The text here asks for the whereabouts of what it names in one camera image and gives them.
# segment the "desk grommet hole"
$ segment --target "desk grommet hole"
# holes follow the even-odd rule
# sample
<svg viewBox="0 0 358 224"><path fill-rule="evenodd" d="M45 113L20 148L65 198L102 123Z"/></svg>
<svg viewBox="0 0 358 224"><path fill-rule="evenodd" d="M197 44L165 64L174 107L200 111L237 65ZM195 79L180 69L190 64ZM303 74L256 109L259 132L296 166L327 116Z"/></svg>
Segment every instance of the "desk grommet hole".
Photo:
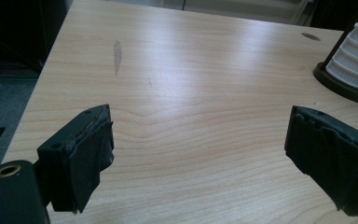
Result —
<svg viewBox="0 0 358 224"><path fill-rule="evenodd" d="M310 35L307 33L301 33L303 36L305 36L306 38L312 39L312 40L316 40L316 41L321 41L321 38L319 38L316 35Z"/></svg>

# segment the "wooden desk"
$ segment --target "wooden desk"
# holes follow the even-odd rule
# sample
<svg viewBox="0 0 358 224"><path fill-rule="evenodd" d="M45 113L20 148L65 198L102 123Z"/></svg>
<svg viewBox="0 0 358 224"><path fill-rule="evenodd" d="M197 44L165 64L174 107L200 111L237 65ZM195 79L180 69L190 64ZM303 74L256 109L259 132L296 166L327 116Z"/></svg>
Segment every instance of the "wooden desk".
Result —
<svg viewBox="0 0 358 224"><path fill-rule="evenodd" d="M358 104L312 75L340 34L75 1L5 160L35 161L80 111L108 103L114 164L83 214L49 208L52 223L358 221L283 149L292 105L358 129Z"/></svg>

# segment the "gray floor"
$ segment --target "gray floor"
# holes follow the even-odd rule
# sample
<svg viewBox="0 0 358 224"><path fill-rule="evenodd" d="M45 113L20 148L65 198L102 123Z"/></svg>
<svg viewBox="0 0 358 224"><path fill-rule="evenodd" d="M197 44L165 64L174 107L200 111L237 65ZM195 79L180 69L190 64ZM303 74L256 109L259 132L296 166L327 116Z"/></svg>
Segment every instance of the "gray floor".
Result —
<svg viewBox="0 0 358 224"><path fill-rule="evenodd" d="M5 128L0 136L0 163L17 129L22 113L28 103L36 78L0 78L0 128Z"/></svg>

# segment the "desk surface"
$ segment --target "desk surface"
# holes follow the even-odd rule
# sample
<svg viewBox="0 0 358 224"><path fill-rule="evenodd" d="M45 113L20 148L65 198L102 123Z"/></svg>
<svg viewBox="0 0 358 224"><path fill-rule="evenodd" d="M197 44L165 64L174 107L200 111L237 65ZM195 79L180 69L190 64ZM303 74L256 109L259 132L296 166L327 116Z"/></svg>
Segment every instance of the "desk surface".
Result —
<svg viewBox="0 0 358 224"><path fill-rule="evenodd" d="M108 103L114 164L83 214L49 208L52 223L358 221L283 149L292 105L358 129L358 104L312 75L340 34L75 1L5 160L37 160L70 119Z"/></svg>

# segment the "stain on desk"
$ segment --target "stain on desk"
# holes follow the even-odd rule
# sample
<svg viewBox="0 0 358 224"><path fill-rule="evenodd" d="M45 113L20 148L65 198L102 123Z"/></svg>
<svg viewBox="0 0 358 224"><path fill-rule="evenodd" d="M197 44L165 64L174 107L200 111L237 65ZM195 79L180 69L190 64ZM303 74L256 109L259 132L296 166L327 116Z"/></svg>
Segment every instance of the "stain on desk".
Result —
<svg viewBox="0 0 358 224"><path fill-rule="evenodd" d="M149 80L149 86L153 88L152 82L150 81L150 77L147 77L147 79Z"/></svg>
<svg viewBox="0 0 358 224"><path fill-rule="evenodd" d="M115 76L117 76L118 68L120 67L120 63L122 59L121 45L120 45L120 41L118 40L116 40L116 43L114 45L114 51L115 51Z"/></svg>

